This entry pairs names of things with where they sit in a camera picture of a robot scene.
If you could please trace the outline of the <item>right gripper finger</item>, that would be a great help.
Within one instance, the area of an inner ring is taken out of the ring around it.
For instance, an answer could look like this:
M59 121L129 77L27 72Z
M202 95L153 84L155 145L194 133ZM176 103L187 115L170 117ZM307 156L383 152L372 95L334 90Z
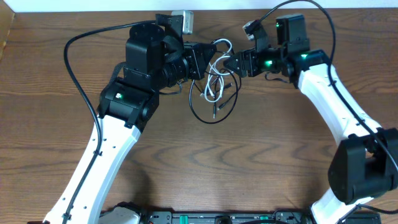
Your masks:
M237 52L236 54L228 57L226 60L239 61L242 63L242 66L244 67L244 52Z
M245 77L246 76L246 71L244 70L244 67L242 66L242 63L239 62L239 61L225 60L223 62L223 65L224 65L225 68L227 68L228 70L234 72L239 77Z

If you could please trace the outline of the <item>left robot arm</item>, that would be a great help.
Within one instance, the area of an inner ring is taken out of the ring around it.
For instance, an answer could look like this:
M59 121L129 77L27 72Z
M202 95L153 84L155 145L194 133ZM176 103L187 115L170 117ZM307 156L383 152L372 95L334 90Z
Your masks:
M98 223L116 174L159 106L160 92L201 80L216 52L213 44L186 42L191 11L157 14L129 24L126 59L114 69L92 108L91 139L66 189L45 223Z

